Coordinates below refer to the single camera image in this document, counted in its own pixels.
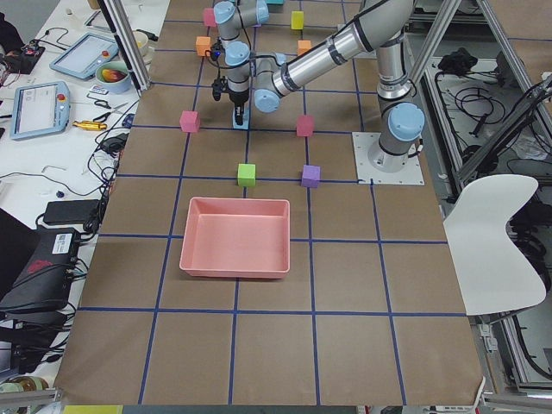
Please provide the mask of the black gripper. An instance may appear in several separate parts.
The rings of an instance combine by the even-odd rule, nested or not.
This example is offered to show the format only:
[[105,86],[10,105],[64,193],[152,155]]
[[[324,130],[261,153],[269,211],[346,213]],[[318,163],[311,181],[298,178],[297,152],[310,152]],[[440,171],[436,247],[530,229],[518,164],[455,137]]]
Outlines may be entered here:
[[229,99],[234,104],[234,124],[241,125],[244,120],[244,105],[248,101],[248,89],[244,91],[228,90]]

